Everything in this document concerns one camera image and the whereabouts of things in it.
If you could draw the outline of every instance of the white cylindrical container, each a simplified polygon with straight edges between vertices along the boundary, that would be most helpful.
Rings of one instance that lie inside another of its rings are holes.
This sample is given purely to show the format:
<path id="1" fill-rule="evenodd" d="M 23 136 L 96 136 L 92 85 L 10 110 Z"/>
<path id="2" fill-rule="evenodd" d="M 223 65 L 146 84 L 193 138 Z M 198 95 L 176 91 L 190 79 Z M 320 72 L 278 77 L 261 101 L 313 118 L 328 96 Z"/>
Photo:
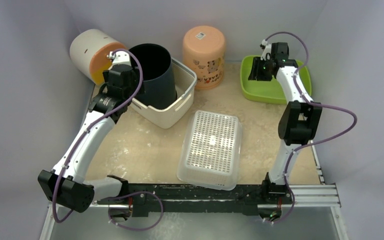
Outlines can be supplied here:
<path id="1" fill-rule="evenodd" d="M 108 70 L 111 61 L 107 55 L 126 46 L 98 29 L 89 29 L 78 35 L 70 46 L 70 58 L 74 65 L 96 85 L 104 83 L 102 72 Z"/>

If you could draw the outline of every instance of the perforated surface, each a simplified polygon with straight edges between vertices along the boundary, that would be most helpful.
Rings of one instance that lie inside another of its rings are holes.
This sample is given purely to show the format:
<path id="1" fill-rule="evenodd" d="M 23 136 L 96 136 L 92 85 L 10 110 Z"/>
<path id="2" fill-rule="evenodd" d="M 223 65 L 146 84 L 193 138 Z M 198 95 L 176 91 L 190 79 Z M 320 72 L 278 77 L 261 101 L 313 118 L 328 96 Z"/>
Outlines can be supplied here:
<path id="1" fill-rule="evenodd" d="M 234 171 L 238 118 L 197 111 L 187 149 L 186 181 L 224 186 Z"/>

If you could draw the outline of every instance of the animal illustration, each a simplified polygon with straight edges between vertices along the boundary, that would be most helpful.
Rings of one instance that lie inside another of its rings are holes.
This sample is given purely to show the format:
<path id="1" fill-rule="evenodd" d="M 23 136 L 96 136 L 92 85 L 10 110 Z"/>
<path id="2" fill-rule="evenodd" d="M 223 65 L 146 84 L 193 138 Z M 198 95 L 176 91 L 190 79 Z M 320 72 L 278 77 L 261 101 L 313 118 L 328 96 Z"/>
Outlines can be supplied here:
<path id="1" fill-rule="evenodd" d="M 212 60 L 208 62 L 208 73 L 214 73 L 219 69 L 219 65 L 221 63 L 222 59 L 219 57 L 216 60 Z"/>

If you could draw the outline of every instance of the gray wall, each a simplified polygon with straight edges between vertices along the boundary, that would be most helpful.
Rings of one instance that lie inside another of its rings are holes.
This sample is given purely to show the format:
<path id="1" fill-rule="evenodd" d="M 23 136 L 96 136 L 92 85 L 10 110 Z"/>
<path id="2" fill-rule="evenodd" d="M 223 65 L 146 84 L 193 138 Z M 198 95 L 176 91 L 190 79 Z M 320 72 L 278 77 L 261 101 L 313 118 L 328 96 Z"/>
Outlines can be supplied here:
<path id="1" fill-rule="evenodd" d="M 65 0 L 80 30 L 98 28 L 133 47 L 152 42 L 181 59 L 185 33 L 199 25 L 220 29 L 226 59 L 259 54 L 261 40 L 276 31 L 306 37 L 328 0 Z M 289 36 L 274 37 L 287 41 Z M 299 43 L 291 42 L 296 54 Z"/>
<path id="2" fill-rule="evenodd" d="M 72 64 L 79 34 L 62 0 L 0 0 L 0 239 L 39 237 L 37 182 L 79 129 L 92 82 Z"/>
<path id="3" fill-rule="evenodd" d="M 337 183 L 351 239 L 384 239 L 384 0 L 328 1 L 306 42 L 314 99 L 359 117 L 349 134 L 316 148 L 325 180 Z M 324 110 L 316 137 L 350 123 Z"/>

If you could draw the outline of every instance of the gray floor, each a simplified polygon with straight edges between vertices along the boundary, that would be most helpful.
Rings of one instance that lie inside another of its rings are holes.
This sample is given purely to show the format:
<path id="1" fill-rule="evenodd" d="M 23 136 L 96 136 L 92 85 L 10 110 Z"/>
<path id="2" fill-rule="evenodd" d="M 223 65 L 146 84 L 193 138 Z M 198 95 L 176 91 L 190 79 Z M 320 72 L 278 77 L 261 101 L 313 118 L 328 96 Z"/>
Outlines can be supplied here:
<path id="1" fill-rule="evenodd" d="M 329 207 L 295 208 L 287 220 L 271 226 L 259 217 L 236 213 L 165 213 L 155 228 L 133 232 L 108 224 L 105 208 L 89 208 L 73 213 L 67 221 L 55 224 L 52 240 L 337 240 L 334 220 Z M 130 227 L 152 225 L 158 213 L 147 218 L 132 218 Z"/>

